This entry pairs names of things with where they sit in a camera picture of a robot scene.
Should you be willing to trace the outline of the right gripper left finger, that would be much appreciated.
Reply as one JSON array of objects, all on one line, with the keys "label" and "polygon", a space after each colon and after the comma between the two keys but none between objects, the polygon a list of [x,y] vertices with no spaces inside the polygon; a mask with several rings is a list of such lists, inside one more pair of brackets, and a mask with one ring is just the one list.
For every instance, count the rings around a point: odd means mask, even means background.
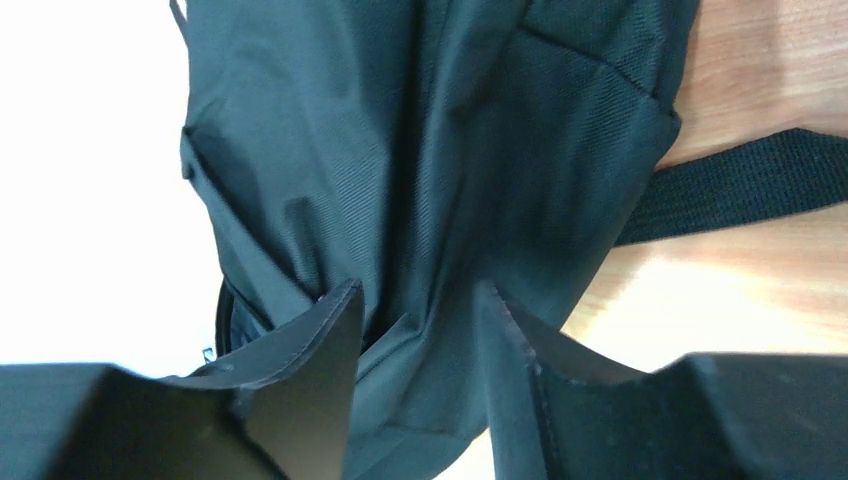
[{"label": "right gripper left finger", "polygon": [[194,373],[1,369],[5,479],[339,479],[363,292],[347,281]]}]

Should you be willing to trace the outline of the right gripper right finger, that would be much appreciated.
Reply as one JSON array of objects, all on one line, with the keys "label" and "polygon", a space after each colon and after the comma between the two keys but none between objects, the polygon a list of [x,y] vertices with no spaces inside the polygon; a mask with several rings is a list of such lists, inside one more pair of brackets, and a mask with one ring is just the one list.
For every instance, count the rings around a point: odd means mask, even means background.
[{"label": "right gripper right finger", "polygon": [[653,373],[487,283],[475,331],[499,479],[843,479],[843,356],[688,354]]}]

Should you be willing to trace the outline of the black student backpack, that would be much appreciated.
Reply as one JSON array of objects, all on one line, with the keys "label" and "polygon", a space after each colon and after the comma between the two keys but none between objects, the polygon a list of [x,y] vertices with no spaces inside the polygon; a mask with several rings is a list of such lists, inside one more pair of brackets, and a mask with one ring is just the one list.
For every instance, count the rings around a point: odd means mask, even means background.
[{"label": "black student backpack", "polygon": [[697,8],[172,2],[219,356],[359,282],[341,478],[431,479],[490,432],[480,284],[560,332],[614,247],[845,200],[846,139],[807,129],[657,169]]}]

